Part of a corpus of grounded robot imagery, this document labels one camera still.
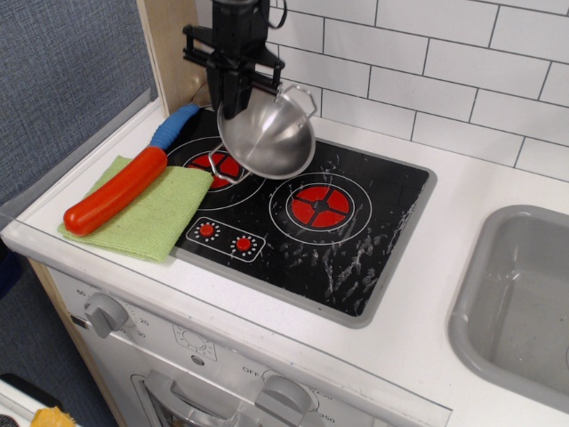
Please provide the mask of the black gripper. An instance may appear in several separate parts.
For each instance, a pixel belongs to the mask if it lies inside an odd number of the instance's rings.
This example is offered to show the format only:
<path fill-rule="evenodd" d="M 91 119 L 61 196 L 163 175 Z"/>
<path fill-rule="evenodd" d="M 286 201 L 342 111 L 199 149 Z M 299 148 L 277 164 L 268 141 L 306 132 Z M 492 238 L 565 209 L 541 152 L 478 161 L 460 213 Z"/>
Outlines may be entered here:
<path fill-rule="evenodd" d="M 187 25 L 184 59 L 206 69 L 212 108 L 230 120 L 247 109 L 252 88 L 276 93 L 285 63 L 266 46 L 269 1 L 214 1 L 210 28 Z"/>

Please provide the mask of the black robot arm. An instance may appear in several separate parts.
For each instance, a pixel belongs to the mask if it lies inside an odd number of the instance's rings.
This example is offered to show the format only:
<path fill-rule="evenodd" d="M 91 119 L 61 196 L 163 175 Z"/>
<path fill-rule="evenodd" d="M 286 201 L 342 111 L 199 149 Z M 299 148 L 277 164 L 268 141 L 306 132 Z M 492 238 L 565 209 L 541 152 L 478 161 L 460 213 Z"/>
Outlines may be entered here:
<path fill-rule="evenodd" d="M 214 1 L 210 28 L 187 25 L 184 59 L 205 68 L 212 106 L 226 119 L 248 108 L 252 90 L 277 94 L 285 62 L 266 46 L 269 1 Z"/>

